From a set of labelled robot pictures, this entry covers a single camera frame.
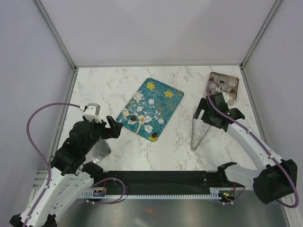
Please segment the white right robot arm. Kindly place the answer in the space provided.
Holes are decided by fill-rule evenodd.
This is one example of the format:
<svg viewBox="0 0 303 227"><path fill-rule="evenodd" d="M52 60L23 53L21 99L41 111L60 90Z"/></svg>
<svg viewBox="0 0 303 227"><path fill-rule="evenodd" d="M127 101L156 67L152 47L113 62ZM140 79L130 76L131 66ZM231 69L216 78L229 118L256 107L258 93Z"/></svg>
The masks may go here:
<svg viewBox="0 0 303 227"><path fill-rule="evenodd" d="M292 159L284 160L257 137L244 114L237 108L230 109L221 93L201 98L193 118L228 133L256 167L252 170L235 162L220 165L216 175L220 186L238 183L253 189L264 204L277 201L288 208L298 207L296 163Z"/></svg>

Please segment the metal tongs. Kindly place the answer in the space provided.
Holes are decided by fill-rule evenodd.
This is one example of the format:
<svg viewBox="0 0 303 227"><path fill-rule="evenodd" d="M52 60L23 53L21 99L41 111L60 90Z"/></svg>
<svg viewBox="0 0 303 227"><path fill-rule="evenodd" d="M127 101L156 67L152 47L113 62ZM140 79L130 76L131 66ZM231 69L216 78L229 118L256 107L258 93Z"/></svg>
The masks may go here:
<svg viewBox="0 0 303 227"><path fill-rule="evenodd" d="M197 106L194 106L193 109L193 117L192 117L192 121L191 121L191 141L190 141L190 150L191 151L195 151L197 149L197 147L199 146L199 144L201 143L201 141L204 139L204 137L206 136L207 132L210 129L210 125L204 123L201 120L201 117L203 115L203 110L200 112L199 116L196 118L194 118L194 115L197 111Z"/></svg>

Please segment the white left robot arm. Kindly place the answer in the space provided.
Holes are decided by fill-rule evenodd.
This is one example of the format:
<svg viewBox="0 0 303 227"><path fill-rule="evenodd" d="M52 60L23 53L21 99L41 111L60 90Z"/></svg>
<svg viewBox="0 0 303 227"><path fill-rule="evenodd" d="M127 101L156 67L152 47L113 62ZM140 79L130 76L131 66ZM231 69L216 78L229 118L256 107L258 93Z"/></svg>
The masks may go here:
<svg viewBox="0 0 303 227"><path fill-rule="evenodd" d="M107 116L107 122L83 117L74 124L68 138L56 151L48 175L38 194L21 214L12 216L14 227L55 227L59 215L92 186L103 183L103 169L86 155L100 140L117 139L123 124Z"/></svg>

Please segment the metal tin lid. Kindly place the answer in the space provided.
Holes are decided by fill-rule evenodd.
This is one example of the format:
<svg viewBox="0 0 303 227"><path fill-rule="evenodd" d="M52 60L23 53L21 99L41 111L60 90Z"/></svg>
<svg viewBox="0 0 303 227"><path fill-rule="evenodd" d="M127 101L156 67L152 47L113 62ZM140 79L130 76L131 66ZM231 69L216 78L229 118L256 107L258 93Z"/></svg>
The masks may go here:
<svg viewBox="0 0 303 227"><path fill-rule="evenodd" d="M105 140L98 141L86 155L86 161L98 163L111 153L111 148Z"/></svg>

